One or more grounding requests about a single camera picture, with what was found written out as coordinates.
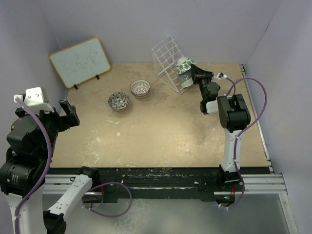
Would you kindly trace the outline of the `white green patterned bowl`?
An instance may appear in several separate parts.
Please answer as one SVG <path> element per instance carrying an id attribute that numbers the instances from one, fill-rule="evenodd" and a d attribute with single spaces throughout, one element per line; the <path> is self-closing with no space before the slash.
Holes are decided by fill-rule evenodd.
<path id="1" fill-rule="evenodd" d="M 185 80 L 184 82 L 181 83 L 182 88 L 187 88 L 193 85 L 193 81 L 191 79 Z"/>

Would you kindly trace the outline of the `red rimmed dotted bowl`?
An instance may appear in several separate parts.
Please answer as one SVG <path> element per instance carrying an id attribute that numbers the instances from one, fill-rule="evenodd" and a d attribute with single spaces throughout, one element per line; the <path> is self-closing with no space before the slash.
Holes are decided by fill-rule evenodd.
<path id="1" fill-rule="evenodd" d="M 177 78 L 180 83 L 184 83 L 184 82 L 190 82 L 191 84 L 193 83 L 192 73 L 190 70 L 184 73 L 178 74 Z"/>

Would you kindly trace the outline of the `green leaf pattern bowl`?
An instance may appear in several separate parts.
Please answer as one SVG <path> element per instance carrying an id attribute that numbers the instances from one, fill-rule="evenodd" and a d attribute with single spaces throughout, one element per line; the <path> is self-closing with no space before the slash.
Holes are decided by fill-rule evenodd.
<path id="1" fill-rule="evenodd" d="M 180 75 L 189 71 L 192 64 L 196 64 L 193 59 L 182 56 L 176 63 L 177 74 Z"/>

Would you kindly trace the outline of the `white wire dish rack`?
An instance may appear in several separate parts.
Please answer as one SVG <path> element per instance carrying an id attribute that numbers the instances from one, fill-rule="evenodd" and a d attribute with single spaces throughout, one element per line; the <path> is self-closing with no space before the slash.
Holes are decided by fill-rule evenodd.
<path id="1" fill-rule="evenodd" d="M 177 78 L 176 63 L 184 56 L 175 39 L 167 37 L 152 48 L 153 61 L 157 78 L 178 94 L 184 93 L 187 88 L 182 88 Z"/>

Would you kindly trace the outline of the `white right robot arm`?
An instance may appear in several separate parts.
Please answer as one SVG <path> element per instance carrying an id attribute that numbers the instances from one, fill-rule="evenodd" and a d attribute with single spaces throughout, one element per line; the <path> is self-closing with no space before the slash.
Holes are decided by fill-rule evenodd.
<path id="1" fill-rule="evenodd" d="M 223 160 L 219 166 L 217 186 L 229 190 L 240 181 L 238 174 L 242 134 L 251 122 L 251 115 L 241 94 L 219 96 L 220 86 L 213 82 L 213 72 L 191 65 L 193 84 L 198 85 L 202 97 L 200 110 L 203 114 L 219 115 L 220 125 L 225 132 Z"/>

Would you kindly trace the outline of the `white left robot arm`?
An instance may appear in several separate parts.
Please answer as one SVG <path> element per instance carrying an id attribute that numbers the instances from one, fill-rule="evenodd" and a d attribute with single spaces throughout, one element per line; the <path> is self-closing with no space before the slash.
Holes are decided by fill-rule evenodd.
<path id="1" fill-rule="evenodd" d="M 0 189 L 10 206 L 14 233 L 63 234 L 69 214 L 84 194 L 100 187 L 99 171 L 81 167 L 62 197 L 48 210 L 43 210 L 43 185 L 58 134 L 78 126 L 80 120 L 75 106 L 66 99 L 59 101 L 64 116 L 54 108 L 36 110 L 19 97 L 16 101 L 22 107 L 15 111 L 18 119 L 7 136 L 10 147 L 0 169 Z"/>

